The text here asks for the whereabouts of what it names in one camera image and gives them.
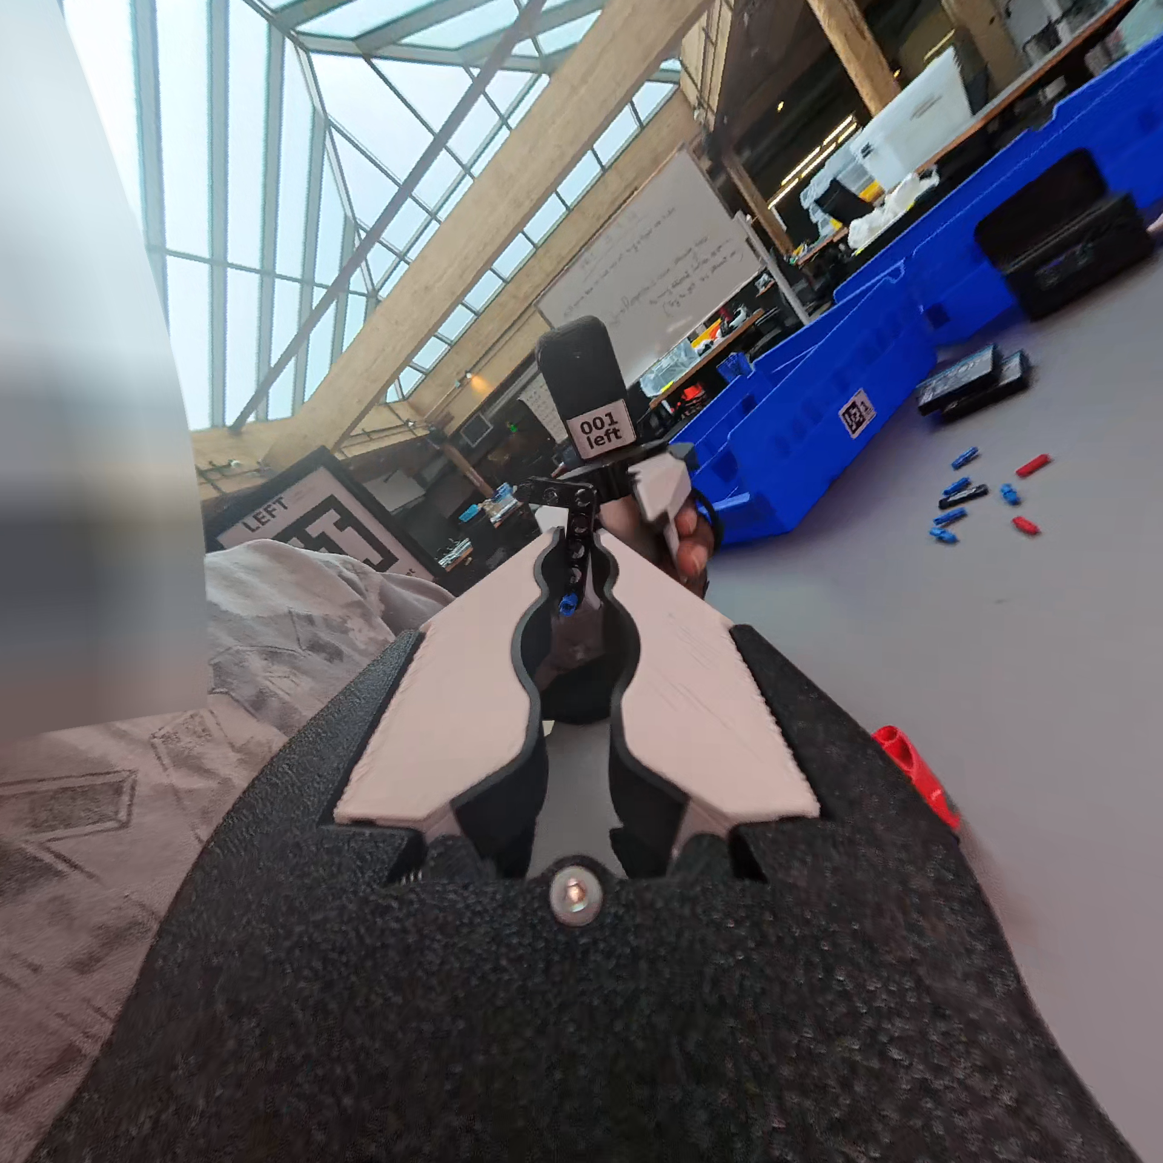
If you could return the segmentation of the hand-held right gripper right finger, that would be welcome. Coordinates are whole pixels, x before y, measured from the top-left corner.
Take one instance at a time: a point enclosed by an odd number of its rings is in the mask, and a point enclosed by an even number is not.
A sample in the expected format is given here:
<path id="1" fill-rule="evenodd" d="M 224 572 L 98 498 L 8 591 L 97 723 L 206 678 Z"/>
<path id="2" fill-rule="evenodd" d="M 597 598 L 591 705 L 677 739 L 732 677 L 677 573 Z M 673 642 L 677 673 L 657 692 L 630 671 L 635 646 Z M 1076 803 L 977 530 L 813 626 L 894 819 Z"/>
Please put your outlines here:
<path id="1" fill-rule="evenodd" d="M 613 534 L 594 545 L 609 695 L 612 847 L 660 878 L 699 835 L 818 819 L 819 800 L 732 623 Z"/>

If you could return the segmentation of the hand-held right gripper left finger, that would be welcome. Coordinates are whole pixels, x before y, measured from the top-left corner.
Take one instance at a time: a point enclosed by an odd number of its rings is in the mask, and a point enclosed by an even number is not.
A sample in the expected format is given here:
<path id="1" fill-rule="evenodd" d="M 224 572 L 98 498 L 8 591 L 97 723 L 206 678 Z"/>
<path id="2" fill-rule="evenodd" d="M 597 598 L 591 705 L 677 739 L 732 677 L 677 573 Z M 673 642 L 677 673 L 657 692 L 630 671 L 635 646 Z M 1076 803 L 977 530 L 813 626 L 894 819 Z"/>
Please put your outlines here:
<path id="1" fill-rule="evenodd" d="M 334 821 L 466 839 L 504 878 L 529 872 L 548 788 L 541 695 L 562 534 L 541 533 L 419 631 L 339 793 Z"/>

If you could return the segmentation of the black red blue bumper assembly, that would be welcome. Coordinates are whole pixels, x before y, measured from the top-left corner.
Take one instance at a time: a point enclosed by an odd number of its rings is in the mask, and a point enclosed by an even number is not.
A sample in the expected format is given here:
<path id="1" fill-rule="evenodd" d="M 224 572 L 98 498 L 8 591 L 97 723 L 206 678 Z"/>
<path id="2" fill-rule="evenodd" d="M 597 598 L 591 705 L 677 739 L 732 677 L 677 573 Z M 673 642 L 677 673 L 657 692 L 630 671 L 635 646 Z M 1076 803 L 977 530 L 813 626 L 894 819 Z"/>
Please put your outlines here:
<path id="1" fill-rule="evenodd" d="M 626 637 L 605 592 L 612 563 L 594 536 L 598 491 L 592 484 L 533 477 L 516 494 L 538 509 L 563 509 L 552 544 L 538 551 L 533 565 L 540 594 L 519 645 L 541 718 L 569 725 L 601 723 L 612 711 Z"/>

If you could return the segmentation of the person's left hand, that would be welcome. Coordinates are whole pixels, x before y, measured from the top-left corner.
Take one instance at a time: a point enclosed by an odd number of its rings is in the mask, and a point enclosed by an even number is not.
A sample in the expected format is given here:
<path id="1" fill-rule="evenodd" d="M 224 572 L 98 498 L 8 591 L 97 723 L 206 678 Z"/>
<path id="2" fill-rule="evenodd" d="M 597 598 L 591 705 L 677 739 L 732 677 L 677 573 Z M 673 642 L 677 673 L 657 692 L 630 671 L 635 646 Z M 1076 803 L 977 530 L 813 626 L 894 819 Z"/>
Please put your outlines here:
<path id="1" fill-rule="evenodd" d="M 687 497 L 674 516 L 678 537 L 675 555 L 667 548 L 664 536 L 642 522 L 631 497 L 603 504 L 599 520 L 606 531 L 626 543 L 641 558 L 656 565 L 698 598 L 706 597 L 707 563 L 717 551 L 717 543 L 714 530 L 707 516 L 699 511 L 693 494 Z"/>

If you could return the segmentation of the whiteboard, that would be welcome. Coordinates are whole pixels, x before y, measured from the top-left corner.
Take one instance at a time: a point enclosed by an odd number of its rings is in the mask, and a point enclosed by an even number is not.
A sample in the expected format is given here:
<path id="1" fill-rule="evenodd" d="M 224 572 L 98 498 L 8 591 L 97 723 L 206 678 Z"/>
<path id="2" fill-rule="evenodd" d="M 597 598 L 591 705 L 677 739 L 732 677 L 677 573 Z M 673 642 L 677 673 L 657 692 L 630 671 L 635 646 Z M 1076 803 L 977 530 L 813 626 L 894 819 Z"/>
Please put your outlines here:
<path id="1" fill-rule="evenodd" d="M 598 317 L 637 381 L 763 267 L 702 167 L 677 149 L 537 300 L 554 328 Z"/>

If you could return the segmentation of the blue plastic case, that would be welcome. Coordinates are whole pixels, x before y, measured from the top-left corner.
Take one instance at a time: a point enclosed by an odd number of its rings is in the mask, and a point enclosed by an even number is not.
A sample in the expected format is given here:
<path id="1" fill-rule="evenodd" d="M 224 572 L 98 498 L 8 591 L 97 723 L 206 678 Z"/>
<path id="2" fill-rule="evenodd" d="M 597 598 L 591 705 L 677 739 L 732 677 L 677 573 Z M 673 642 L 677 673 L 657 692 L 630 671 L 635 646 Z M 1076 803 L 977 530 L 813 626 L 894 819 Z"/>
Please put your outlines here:
<path id="1" fill-rule="evenodd" d="M 1066 196 L 1063 162 L 1084 153 L 1099 184 L 1153 209 L 1161 194 L 1161 47 L 1149 41 L 1065 98 L 939 199 L 837 289 L 833 307 L 753 361 L 687 423 L 693 486 L 728 545 L 792 531 L 936 367 L 1017 300 L 979 225 L 1035 183 L 1019 239 Z"/>

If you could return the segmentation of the red brick piece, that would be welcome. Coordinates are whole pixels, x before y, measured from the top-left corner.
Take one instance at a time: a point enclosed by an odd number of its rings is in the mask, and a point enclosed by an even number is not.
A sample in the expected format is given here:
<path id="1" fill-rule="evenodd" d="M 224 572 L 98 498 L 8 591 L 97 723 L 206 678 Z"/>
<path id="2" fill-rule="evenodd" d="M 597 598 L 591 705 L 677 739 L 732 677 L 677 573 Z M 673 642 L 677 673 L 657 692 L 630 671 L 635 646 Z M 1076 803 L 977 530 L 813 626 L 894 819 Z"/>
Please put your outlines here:
<path id="1" fill-rule="evenodd" d="M 925 804 L 944 822 L 952 833 L 959 835 L 962 815 L 955 801 L 937 778 L 936 772 L 922 757 L 911 738 L 896 725 L 883 725 L 872 732 L 872 738 L 886 756 L 908 778 Z"/>

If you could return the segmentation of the framed marker sign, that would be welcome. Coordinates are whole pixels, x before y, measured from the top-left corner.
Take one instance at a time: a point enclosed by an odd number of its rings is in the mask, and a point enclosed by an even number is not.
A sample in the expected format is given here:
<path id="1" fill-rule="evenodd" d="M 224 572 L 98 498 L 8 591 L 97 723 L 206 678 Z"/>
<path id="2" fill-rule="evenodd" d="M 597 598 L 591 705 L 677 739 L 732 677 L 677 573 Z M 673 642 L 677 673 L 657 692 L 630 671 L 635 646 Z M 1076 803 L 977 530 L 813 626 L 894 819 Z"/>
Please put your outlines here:
<path id="1" fill-rule="evenodd" d="M 322 446 L 205 520 L 209 554 L 253 541 L 352 558 L 383 574 L 446 581 L 436 556 Z"/>

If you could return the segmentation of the person's grey sweatshirt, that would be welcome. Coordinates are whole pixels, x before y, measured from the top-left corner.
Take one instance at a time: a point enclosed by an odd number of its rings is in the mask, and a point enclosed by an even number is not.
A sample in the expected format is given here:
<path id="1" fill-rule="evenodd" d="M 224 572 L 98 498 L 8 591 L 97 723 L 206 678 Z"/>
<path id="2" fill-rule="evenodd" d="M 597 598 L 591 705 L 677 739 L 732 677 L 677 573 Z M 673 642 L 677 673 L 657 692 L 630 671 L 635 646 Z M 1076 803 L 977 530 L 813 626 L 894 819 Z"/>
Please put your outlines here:
<path id="1" fill-rule="evenodd" d="M 1 1160 L 76 1092 L 216 825 L 440 584 L 262 540 L 205 556 L 208 695 L 1 750 Z"/>

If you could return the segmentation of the flat black box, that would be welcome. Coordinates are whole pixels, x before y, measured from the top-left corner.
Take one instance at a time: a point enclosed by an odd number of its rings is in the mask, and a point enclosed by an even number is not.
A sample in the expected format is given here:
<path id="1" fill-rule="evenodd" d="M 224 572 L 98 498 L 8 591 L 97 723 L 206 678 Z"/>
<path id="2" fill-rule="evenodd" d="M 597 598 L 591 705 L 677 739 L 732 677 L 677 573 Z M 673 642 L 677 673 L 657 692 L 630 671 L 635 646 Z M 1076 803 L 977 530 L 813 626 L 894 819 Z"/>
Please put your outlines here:
<path id="1" fill-rule="evenodd" d="M 988 343 L 929 375 L 918 386 L 916 411 L 922 417 L 941 412 L 952 403 L 995 385 L 999 349 Z"/>
<path id="2" fill-rule="evenodd" d="M 991 382 L 975 386 L 941 408 L 940 422 L 943 425 L 951 425 L 1011 397 L 1016 397 L 1027 390 L 1031 371 L 1033 368 L 1024 349 L 1011 353 L 1001 360 Z"/>

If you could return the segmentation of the scattered blue and red pins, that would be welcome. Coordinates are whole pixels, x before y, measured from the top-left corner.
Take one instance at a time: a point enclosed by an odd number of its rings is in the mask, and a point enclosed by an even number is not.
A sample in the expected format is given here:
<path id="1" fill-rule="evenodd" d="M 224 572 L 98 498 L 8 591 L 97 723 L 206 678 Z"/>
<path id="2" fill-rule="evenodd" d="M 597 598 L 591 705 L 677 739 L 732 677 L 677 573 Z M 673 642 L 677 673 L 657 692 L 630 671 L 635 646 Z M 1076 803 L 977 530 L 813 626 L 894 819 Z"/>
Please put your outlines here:
<path id="1" fill-rule="evenodd" d="M 1023 507 L 1023 494 L 1012 480 L 1005 480 L 994 487 L 963 472 L 968 466 L 976 464 L 980 457 L 980 446 L 969 446 L 950 462 L 951 469 L 957 471 L 959 476 L 943 489 L 937 500 L 937 512 L 932 516 L 926 531 L 934 543 L 947 545 L 958 544 L 959 538 L 955 526 L 968 518 L 972 504 L 986 500 L 993 494 L 1012 509 L 1020 509 Z M 1024 482 L 1051 464 L 1053 464 L 1051 454 L 1038 454 L 1020 464 L 1012 476 L 1015 480 Z M 1023 513 L 1011 516 L 1009 525 L 1022 537 L 1029 540 L 1042 536 L 1038 523 Z"/>

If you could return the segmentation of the black hard case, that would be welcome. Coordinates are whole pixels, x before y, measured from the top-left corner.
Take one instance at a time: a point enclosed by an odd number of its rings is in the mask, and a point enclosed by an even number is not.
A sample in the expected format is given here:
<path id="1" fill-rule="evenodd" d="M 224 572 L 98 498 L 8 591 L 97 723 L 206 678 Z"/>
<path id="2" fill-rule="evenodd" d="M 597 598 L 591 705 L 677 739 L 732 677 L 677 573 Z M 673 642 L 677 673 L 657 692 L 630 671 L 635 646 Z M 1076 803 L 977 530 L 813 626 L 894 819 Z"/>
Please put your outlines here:
<path id="1" fill-rule="evenodd" d="M 1088 149 L 1073 149 L 990 212 L 973 238 L 1033 321 L 1150 257 L 1130 192 L 1114 192 Z"/>

